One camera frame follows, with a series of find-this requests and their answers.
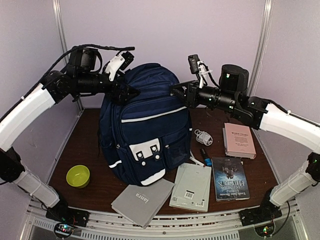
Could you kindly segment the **red white marker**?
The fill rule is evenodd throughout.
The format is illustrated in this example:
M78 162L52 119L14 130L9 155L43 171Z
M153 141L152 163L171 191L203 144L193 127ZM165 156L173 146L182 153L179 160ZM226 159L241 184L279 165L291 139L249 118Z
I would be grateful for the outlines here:
M189 159L190 159L191 161L193 161L195 164L197 164L197 165L199 165L199 166L201 166L201 167L204 167L204 166L205 166L202 162L198 161L197 159L195 159L195 158L193 158L193 157L190 157Z

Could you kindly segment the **navy blue student backpack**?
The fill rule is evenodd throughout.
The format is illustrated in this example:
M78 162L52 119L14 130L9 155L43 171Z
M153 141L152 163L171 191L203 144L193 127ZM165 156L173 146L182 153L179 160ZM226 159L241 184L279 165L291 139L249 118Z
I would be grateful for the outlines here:
M129 185L148 186L190 158L192 121L171 86L176 75L159 63L145 63L124 74L139 95L123 105L104 98L98 144L113 174Z

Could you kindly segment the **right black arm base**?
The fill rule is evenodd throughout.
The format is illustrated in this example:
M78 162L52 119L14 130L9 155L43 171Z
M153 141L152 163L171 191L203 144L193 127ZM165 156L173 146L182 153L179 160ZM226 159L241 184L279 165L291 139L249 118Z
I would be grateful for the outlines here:
M270 202L270 188L264 195L260 206L254 208L246 208L239 211L239 218L242 226L255 225L266 221L271 221L275 218L280 218L282 212L279 206Z

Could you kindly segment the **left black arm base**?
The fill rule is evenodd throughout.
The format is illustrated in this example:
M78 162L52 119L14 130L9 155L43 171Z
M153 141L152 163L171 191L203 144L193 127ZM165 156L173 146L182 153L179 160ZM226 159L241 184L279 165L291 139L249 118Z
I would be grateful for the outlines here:
M70 208L66 203L58 202L53 207L48 207L45 217L70 226L86 227L90 213L86 210Z

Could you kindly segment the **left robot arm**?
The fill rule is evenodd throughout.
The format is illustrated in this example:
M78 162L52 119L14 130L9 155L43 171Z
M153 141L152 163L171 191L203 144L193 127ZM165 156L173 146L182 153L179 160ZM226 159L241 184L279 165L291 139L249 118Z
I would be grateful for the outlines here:
M138 96L139 90L123 83L122 71L134 60L133 50L133 46L73 46L0 118L0 178L4 183L16 184L52 209L61 222L72 218L66 200L23 166L13 143L42 113L67 96L77 101L103 93L117 105Z

